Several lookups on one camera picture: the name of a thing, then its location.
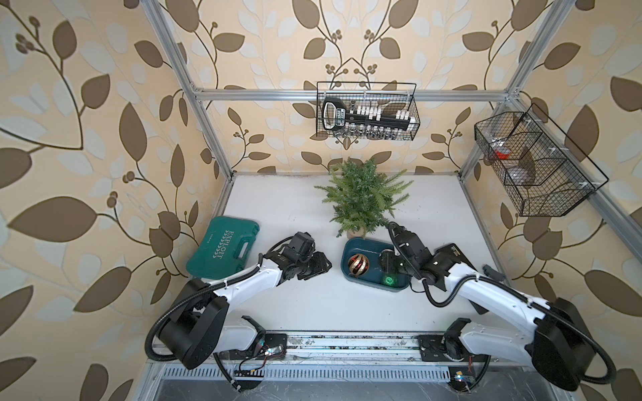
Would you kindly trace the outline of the green glitter ball ornament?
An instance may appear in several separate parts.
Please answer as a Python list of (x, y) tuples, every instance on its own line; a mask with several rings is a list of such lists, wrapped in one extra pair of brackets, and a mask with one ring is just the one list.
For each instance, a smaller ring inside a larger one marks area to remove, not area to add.
[(387, 286), (387, 287), (398, 287), (398, 279), (399, 275), (398, 274), (384, 274), (382, 277), (382, 284)]

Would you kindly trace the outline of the red gold striped ornament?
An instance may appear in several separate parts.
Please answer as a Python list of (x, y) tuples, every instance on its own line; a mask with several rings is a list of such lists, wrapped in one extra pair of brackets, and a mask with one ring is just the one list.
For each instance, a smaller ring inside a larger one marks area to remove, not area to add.
[(348, 272), (352, 277), (360, 277), (369, 270), (369, 258), (366, 255), (357, 253), (348, 260)]

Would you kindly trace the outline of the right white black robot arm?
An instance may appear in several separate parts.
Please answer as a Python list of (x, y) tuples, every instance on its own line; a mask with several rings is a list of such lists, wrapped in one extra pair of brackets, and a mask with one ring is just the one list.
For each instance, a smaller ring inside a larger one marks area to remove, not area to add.
[(395, 222), (388, 222), (386, 229), (393, 266), (421, 283), (433, 307), (448, 307), (462, 297), (511, 326), (486, 327), (468, 318), (456, 319), (443, 336), (444, 353), (450, 359), (462, 359), (464, 354), (497, 356), (529, 366), (567, 391), (577, 390), (583, 382), (615, 382), (613, 359), (570, 301), (520, 292), (478, 272), (446, 247), (431, 252), (416, 233)]

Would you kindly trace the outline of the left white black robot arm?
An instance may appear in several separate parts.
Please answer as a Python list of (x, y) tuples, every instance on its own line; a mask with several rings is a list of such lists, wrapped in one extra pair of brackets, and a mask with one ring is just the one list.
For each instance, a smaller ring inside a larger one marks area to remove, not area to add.
[(177, 360), (186, 369), (227, 351), (259, 355), (265, 348), (264, 328), (249, 316), (227, 322), (229, 312), (289, 280), (306, 281), (331, 268), (311, 235), (297, 232), (259, 255), (255, 267), (214, 282), (192, 279), (152, 325), (145, 355), (155, 362)]

